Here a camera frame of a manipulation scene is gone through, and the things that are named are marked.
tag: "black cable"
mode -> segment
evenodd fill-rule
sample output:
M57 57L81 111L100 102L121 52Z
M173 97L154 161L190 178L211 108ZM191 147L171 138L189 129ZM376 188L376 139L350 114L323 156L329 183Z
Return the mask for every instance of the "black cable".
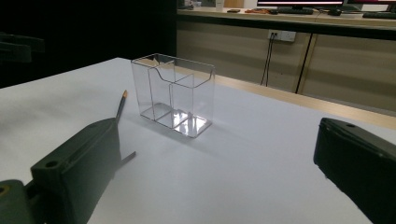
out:
M271 39L271 47L270 47L270 57L268 58L268 65L267 65L267 79L265 80L265 86L268 86L268 77L270 72L270 62L271 62L271 55L272 55L272 46L274 45L275 35Z
M299 75L298 81L297 81L296 91L295 91L294 93L298 93L298 89L300 88L301 78L303 77L305 62L306 62L306 59L307 59L307 57L308 57L309 47L311 46L311 41L312 41L312 36L313 36L313 35L314 35L314 34L311 34L311 35L309 36L309 42L308 42L308 46L307 46L307 48L306 48L306 52L305 52L305 56L304 56L304 61L303 61L303 66L302 66L302 69L301 69L301 71L300 71L300 75Z
M320 14L322 14L323 12L325 12L325 10L323 9L318 9L319 14L315 17L315 21L317 21L318 17L320 16Z
M262 85L262 83L264 82L265 71L267 70L267 64L268 64L268 57L270 55L271 42L275 38L275 35L276 34L271 33L270 40L268 41L267 59L265 60L264 72L262 73L262 82L260 83L260 85Z

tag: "transparent acrylic organizer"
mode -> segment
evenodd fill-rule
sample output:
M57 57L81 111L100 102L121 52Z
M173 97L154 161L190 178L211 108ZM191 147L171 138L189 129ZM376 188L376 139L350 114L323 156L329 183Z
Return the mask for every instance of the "transparent acrylic organizer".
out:
M212 124L213 65L152 54L132 68L141 116L189 137Z

